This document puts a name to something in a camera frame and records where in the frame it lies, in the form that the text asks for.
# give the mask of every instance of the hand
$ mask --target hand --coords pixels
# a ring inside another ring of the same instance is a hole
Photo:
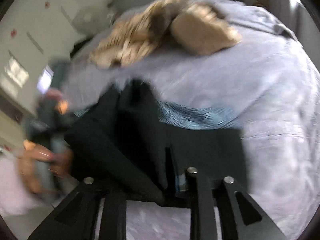
[[[64,178],[70,173],[73,159],[73,152],[69,148],[63,153],[57,154],[56,161],[51,165],[50,170],[58,177]]]
[[[60,101],[63,99],[63,93],[56,88],[49,88],[47,92],[44,94],[44,97]]]
[[[36,144],[29,147],[18,160],[19,172],[22,180],[31,193],[41,193],[43,191],[41,183],[35,173],[35,161],[52,162],[53,153],[46,147]]]

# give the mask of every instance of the bed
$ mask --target bed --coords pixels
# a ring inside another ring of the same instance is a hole
[[[319,72],[295,35],[265,9],[206,1],[224,10],[243,36],[240,44],[196,57],[167,43],[130,67],[103,70],[87,58],[108,36],[107,29],[74,57],[63,92],[72,110],[82,109],[97,102],[112,83],[121,88],[138,77],[150,82],[162,101],[231,107],[243,128],[249,193],[289,239],[297,239],[320,203]],[[132,8],[120,19],[141,10]],[[129,224],[138,225],[139,216],[151,209],[149,204],[131,205]],[[127,232],[135,239],[132,228]]]

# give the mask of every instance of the finger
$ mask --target finger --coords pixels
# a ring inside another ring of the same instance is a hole
[[[56,101],[59,101],[63,98],[63,94],[60,90],[55,88],[49,88],[47,92],[44,94],[44,97],[55,99]]]
[[[31,193],[41,193],[41,185],[34,173],[34,160],[24,156],[19,160],[19,170],[26,188]]]
[[[39,145],[31,151],[25,151],[24,155],[28,158],[42,162],[50,162],[53,159],[53,153],[47,148]]]
[[[29,140],[23,141],[23,146],[26,150],[33,150],[36,147],[36,144],[34,142],[30,142]]]
[[[73,152],[70,149],[66,149],[59,155],[59,161],[51,165],[50,170],[58,177],[64,178],[70,173],[71,164],[73,159]]]
[[[60,113],[60,114],[65,114],[68,111],[68,101],[67,100],[60,100],[55,109]]]

